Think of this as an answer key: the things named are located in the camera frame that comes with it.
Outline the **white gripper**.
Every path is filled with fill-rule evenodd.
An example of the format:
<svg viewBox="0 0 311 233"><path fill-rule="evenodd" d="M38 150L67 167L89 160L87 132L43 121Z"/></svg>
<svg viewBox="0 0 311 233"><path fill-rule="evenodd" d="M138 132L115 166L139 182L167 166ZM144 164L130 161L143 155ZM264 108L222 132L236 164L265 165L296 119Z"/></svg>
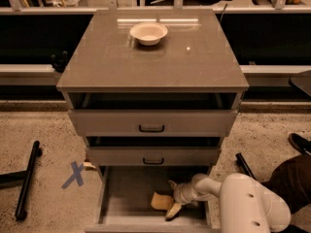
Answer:
<svg viewBox="0 0 311 233"><path fill-rule="evenodd" d="M166 220L171 220L177 213L180 212L182 205L187 205L195 200L196 192L191 183L177 184L171 180L169 180L168 183L173 190L174 199L177 202L172 205L165 215Z"/></svg>

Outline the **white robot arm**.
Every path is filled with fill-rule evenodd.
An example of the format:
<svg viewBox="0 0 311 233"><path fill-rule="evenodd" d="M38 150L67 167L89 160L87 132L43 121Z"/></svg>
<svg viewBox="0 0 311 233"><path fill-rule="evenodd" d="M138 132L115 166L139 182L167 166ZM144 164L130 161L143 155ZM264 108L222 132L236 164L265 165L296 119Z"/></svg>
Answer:
<svg viewBox="0 0 311 233"><path fill-rule="evenodd" d="M273 233L285 230L291 222L287 203L276 193L244 174L230 174L221 183L196 174L189 183L169 181L174 203L165 218L173 218L184 205L219 199L221 233Z"/></svg>

